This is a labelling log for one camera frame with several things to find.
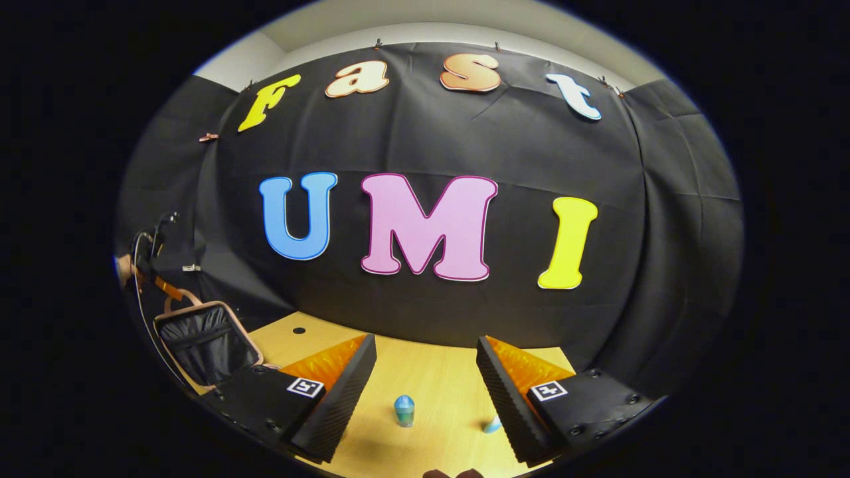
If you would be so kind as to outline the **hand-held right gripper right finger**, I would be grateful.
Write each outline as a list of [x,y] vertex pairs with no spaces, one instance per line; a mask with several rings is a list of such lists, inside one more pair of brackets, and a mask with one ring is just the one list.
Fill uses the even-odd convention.
[[513,453],[529,467],[574,459],[624,436],[659,408],[598,368],[574,372],[490,336],[476,363]]

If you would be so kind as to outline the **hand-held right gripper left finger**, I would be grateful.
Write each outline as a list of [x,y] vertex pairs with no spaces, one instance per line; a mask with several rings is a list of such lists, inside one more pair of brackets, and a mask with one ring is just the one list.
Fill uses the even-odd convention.
[[331,373],[321,377],[315,354],[286,373],[258,365],[234,373],[198,402],[210,414],[277,453],[331,462],[377,360],[374,334],[335,347]]

